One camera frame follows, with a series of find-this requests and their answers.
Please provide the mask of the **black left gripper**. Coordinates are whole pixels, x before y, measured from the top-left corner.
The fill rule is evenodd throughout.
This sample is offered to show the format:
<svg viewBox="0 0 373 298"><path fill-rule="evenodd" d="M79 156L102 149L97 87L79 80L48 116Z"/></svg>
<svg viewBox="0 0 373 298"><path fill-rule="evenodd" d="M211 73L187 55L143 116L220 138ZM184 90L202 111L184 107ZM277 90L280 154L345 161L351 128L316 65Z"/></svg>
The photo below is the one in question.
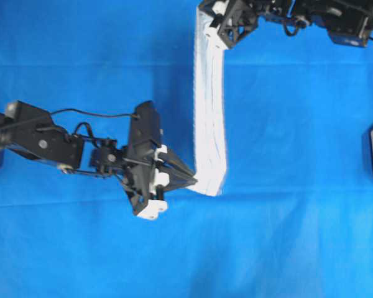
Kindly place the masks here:
<svg viewBox="0 0 373 298"><path fill-rule="evenodd" d="M164 194L176 189L194 186L195 172L168 146L162 145L160 116L152 101L139 104L129 127L123 186L133 214L146 220L155 220L168 208ZM191 179L170 178L159 169L164 162Z"/></svg>

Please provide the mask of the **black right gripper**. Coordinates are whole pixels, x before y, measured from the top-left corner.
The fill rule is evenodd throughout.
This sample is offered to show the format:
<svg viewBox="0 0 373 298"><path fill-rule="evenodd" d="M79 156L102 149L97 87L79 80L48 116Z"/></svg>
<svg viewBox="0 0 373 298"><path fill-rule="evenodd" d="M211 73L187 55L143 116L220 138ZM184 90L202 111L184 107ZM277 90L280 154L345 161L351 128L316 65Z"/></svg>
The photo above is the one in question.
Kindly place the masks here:
<svg viewBox="0 0 373 298"><path fill-rule="evenodd" d="M202 1L198 10L209 17L204 35L222 50L233 48L258 26L258 15L249 1Z"/></svg>

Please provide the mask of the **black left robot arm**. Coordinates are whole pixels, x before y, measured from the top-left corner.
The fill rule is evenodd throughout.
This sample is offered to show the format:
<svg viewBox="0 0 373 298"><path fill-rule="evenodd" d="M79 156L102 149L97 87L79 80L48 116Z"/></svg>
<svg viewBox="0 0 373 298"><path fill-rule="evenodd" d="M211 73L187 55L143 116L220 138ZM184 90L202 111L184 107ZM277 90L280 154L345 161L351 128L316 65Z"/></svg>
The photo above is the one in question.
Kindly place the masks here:
<svg viewBox="0 0 373 298"><path fill-rule="evenodd" d="M195 185L195 173L162 142L160 115L145 101L129 114L127 145L94 136L87 122L73 132L55 124L54 113L16 101L0 113L0 151L46 163L65 174L115 177L136 217L155 220L168 209L164 194Z"/></svg>

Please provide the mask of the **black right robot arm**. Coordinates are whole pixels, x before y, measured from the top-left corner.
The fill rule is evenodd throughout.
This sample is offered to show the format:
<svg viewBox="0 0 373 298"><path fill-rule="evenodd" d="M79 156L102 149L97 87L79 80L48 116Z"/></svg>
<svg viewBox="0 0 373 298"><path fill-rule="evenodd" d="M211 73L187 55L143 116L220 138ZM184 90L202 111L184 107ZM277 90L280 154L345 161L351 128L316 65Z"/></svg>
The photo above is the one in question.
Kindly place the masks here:
<svg viewBox="0 0 373 298"><path fill-rule="evenodd" d="M366 47L372 40L373 1L202 1L211 17L207 36L231 49L258 28L259 19L283 27L286 36L315 24L335 44Z"/></svg>

